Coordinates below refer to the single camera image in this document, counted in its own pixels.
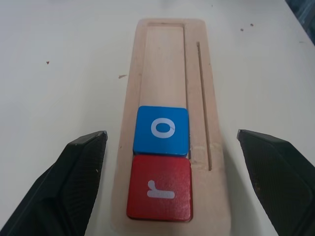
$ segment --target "red tile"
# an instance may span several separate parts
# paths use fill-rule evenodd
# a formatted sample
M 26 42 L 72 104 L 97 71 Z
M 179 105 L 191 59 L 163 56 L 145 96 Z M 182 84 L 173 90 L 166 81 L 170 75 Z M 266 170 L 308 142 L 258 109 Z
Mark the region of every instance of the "red tile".
M 191 220 L 189 160 L 170 156 L 135 156 L 131 169 L 127 215 L 134 219 Z

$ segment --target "debris speck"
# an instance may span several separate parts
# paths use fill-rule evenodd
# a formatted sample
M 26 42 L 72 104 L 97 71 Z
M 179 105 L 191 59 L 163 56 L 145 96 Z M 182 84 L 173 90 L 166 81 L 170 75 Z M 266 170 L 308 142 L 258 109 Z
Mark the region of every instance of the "debris speck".
M 127 76 L 127 75 L 120 75 L 120 76 L 118 76 L 118 79 L 121 79 L 121 78 L 123 78 L 125 76 Z

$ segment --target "wooden board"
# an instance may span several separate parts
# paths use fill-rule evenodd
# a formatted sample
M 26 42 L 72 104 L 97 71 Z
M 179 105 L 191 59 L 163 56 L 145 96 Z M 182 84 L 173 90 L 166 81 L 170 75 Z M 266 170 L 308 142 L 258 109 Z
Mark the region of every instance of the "wooden board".
M 136 115 L 141 105 L 189 112 L 193 219 L 139 221 L 126 215 Z M 228 236 L 231 217 L 205 23 L 145 19 L 138 23 L 111 202 L 120 235 Z

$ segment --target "table surface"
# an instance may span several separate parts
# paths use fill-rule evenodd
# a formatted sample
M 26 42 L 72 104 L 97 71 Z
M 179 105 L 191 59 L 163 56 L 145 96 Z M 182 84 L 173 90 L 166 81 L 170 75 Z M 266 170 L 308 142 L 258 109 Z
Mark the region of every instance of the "table surface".
M 277 235 L 236 135 L 288 140 L 315 164 L 315 48 L 284 0 L 1 1 L 0 227 L 68 142 L 107 130 L 86 235 L 116 235 L 110 196 L 128 80 L 119 76 L 128 75 L 137 22 L 148 17 L 206 22 L 232 235 Z

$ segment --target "white background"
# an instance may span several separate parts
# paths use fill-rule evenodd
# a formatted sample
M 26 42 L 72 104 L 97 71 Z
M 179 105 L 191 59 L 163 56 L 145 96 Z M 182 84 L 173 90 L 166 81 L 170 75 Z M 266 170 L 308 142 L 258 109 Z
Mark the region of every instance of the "white background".
M 115 235 L 110 196 L 128 78 L 118 76 L 128 74 L 146 17 L 206 22 L 232 235 L 277 235 L 236 135 L 244 128 L 288 140 L 315 164 L 315 48 L 284 0 L 2 0 L 0 227 L 68 142 L 107 130 L 86 235 Z

